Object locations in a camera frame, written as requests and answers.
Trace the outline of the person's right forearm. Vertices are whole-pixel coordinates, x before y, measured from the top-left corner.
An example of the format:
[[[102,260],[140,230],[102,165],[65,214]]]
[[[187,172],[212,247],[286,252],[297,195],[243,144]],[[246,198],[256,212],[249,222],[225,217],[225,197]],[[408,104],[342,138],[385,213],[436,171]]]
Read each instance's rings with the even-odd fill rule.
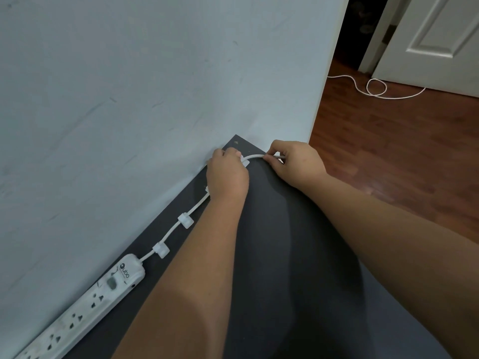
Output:
[[[479,359],[479,245],[329,175],[295,186],[457,359]]]

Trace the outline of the white panelled door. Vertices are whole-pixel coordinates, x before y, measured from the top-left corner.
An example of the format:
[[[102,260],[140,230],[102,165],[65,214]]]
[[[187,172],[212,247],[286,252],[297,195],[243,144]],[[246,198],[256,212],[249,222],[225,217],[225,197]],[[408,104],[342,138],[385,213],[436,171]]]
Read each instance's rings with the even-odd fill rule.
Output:
[[[373,77],[479,97],[479,0],[411,0]]]

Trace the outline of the person's left forearm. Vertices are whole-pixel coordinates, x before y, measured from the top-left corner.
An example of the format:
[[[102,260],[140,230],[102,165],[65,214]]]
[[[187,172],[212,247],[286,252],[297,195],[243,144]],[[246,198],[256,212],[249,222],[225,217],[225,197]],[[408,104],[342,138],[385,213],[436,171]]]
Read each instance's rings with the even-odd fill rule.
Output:
[[[112,359],[222,359],[245,199],[213,195]]]

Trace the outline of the person's right hand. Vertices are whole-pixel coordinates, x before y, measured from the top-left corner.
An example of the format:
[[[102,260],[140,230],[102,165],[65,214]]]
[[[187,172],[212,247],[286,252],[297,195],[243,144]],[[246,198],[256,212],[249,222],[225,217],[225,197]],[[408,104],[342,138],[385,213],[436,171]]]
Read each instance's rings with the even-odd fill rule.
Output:
[[[280,159],[288,169],[288,176],[280,178],[305,194],[317,190],[329,176],[318,152],[307,143],[274,140],[263,156],[267,158]]]

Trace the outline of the white power strip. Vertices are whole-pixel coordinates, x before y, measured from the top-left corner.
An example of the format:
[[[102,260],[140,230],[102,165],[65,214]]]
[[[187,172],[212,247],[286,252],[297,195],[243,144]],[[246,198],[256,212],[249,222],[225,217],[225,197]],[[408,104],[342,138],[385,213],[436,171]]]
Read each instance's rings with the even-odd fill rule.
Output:
[[[145,275],[143,262],[127,254],[14,359],[62,359]]]

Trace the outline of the person's left hand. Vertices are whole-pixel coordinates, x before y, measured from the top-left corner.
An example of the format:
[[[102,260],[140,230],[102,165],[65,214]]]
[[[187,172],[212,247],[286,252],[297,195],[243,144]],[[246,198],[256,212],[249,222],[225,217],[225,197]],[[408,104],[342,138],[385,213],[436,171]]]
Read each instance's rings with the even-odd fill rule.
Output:
[[[248,170],[241,160],[221,157],[207,162],[207,187],[212,200],[244,202],[248,193]]]

